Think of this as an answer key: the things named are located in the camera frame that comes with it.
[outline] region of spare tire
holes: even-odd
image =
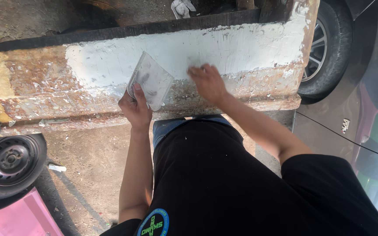
[[[0,199],[30,186],[42,171],[46,154],[42,134],[0,138]]]
[[[352,46],[352,17],[340,0],[320,2],[309,62],[298,93],[310,98],[327,96],[347,67]]]

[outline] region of car body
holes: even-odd
[[[0,209],[0,236],[63,236],[37,189]]]
[[[327,97],[300,105],[293,133],[315,153],[348,160],[378,210],[378,0],[346,2],[355,5],[348,66]]]

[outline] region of hand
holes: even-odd
[[[190,67],[187,73],[195,81],[198,93],[210,103],[219,105],[229,95],[215,66],[204,64],[201,68]]]
[[[152,119],[152,110],[147,106],[147,100],[139,83],[134,84],[134,94],[136,101],[128,94],[128,91],[125,91],[118,105],[131,123],[134,131],[148,132]]]

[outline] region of blue jeans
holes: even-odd
[[[203,120],[211,120],[211,121],[218,121],[224,124],[227,124],[229,126],[232,126],[228,120],[226,120],[222,115],[200,115],[200,116],[194,116],[193,119],[203,119]],[[177,119],[171,119],[171,120],[164,120],[164,121],[154,121],[154,125],[152,127],[152,145],[155,147],[157,144],[165,137],[166,134],[168,134],[170,131],[172,131],[177,126],[185,123],[185,118],[177,118]]]

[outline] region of gray car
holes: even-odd
[[[342,5],[341,1],[325,0],[320,7],[334,2]],[[329,32],[339,27],[339,21],[319,19],[322,15],[318,15],[317,24],[326,31],[315,31],[313,41],[323,39],[319,48],[312,46],[311,62],[299,89],[302,105],[295,113],[293,133],[315,153],[348,160],[378,210],[378,0],[347,0],[343,6],[349,10],[349,18],[342,19],[349,20],[342,23],[351,30],[344,32],[347,37],[339,29],[335,32],[340,35]],[[333,9],[336,15],[336,4]],[[340,38],[344,40],[343,54],[334,56],[333,50],[342,44]]]

